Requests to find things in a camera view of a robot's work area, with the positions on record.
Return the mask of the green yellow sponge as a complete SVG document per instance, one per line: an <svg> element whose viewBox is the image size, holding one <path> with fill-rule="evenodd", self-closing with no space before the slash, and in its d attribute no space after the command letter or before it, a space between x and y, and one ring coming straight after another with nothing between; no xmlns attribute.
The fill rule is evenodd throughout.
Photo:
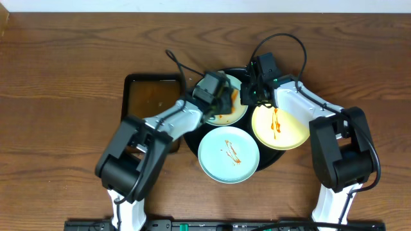
<svg viewBox="0 0 411 231"><path fill-rule="evenodd" d="M218 114L226 115L232 113L232 93L234 89L224 87L221 96L218 100Z"/></svg>

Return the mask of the yellow plate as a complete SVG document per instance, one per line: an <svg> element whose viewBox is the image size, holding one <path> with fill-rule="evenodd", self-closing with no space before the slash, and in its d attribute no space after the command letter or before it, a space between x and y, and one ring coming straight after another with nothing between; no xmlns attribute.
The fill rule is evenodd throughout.
<svg viewBox="0 0 411 231"><path fill-rule="evenodd" d="M274 107L256 107L251 126L258 141L275 150L297 148L310 136L306 126L288 112Z"/></svg>

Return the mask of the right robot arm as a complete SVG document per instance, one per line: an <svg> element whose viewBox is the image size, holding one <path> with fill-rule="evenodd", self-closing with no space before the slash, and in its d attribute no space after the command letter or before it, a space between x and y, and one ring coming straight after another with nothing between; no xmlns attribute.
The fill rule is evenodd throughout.
<svg viewBox="0 0 411 231"><path fill-rule="evenodd" d="M309 130L314 172L321 183L311 214L317 230L342 230L356 194L377 186L381 164L362 109L344 109L308 90L298 77L253 76L241 84L241 104L274 107Z"/></svg>

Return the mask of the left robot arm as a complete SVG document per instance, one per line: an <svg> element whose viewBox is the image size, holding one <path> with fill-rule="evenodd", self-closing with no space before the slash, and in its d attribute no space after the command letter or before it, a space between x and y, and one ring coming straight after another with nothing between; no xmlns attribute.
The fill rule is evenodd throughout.
<svg viewBox="0 0 411 231"><path fill-rule="evenodd" d="M233 86L223 72L206 72L194 87L166 111L120 122L95 167L109 192L114 230L140 230L147 216L144 199L159 177L172 144L211 117L232 112Z"/></svg>

